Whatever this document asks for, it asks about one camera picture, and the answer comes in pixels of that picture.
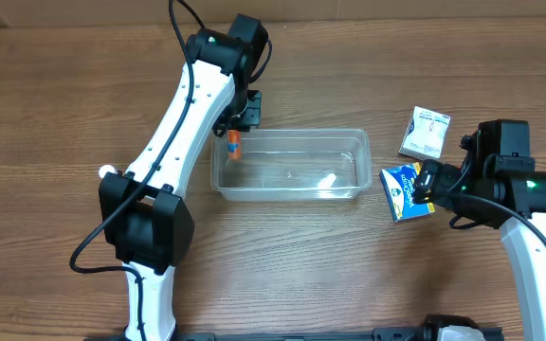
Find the orange tube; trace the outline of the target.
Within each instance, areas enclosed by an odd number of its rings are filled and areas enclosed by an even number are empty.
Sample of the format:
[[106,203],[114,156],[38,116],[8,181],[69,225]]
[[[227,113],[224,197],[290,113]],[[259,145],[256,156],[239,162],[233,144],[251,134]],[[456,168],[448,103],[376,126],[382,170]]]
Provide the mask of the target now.
[[242,158],[242,143],[240,131],[227,131],[227,155],[230,160],[240,160]]

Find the blue VapoDrops box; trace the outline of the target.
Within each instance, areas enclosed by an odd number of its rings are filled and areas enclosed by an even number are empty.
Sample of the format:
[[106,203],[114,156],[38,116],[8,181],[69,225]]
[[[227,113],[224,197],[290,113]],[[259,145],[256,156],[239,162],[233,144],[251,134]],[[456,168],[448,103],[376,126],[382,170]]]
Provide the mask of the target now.
[[427,216],[435,212],[433,204],[414,202],[415,180],[419,175],[419,163],[383,169],[379,173],[383,189],[395,222]]

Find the white medicine box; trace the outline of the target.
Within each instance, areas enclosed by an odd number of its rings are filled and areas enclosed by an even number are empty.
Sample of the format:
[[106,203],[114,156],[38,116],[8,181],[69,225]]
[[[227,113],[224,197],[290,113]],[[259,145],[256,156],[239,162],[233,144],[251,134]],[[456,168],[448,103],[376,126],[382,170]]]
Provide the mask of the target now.
[[415,106],[399,153],[416,159],[441,157],[451,117]]

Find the clear plastic container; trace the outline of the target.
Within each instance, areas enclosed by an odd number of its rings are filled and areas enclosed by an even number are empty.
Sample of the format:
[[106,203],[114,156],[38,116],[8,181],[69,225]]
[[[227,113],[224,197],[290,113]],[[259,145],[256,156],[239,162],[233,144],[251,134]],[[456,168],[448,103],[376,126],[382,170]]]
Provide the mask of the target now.
[[373,165],[359,129],[254,129],[241,134],[241,155],[215,138],[210,183],[229,201],[352,200],[369,188]]

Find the dark bottle white cap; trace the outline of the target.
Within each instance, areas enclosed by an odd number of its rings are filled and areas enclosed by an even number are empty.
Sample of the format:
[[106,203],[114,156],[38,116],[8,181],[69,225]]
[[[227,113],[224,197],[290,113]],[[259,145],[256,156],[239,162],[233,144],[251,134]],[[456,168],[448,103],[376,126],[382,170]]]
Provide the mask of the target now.
[[103,179],[108,173],[116,174],[117,170],[112,165],[103,165],[99,168],[99,177]]

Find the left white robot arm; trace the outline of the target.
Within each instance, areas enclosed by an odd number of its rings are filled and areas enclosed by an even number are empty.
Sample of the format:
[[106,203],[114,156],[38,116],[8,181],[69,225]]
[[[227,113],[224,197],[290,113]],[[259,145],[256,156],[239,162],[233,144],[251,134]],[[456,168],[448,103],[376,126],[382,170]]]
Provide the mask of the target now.
[[209,135],[260,122],[260,93],[249,87],[264,70],[259,59],[271,53],[260,20],[239,14],[228,32],[200,28],[182,46],[180,83],[148,145],[125,172],[100,173],[104,236],[129,289],[124,340],[173,339],[174,268],[194,232],[184,199],[196,159]]

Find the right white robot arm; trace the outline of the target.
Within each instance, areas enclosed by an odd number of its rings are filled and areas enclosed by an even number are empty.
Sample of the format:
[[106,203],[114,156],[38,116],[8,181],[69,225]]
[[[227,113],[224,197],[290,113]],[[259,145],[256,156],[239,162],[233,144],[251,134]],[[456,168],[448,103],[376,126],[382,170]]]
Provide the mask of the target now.
[[546,171],[531,155],[524,120],[480,123],[461,141],[460,167],[423,161],[414,200],[454,213],[450,225],[489,226],[500,232],[516,282],[527,340],[546,340]]

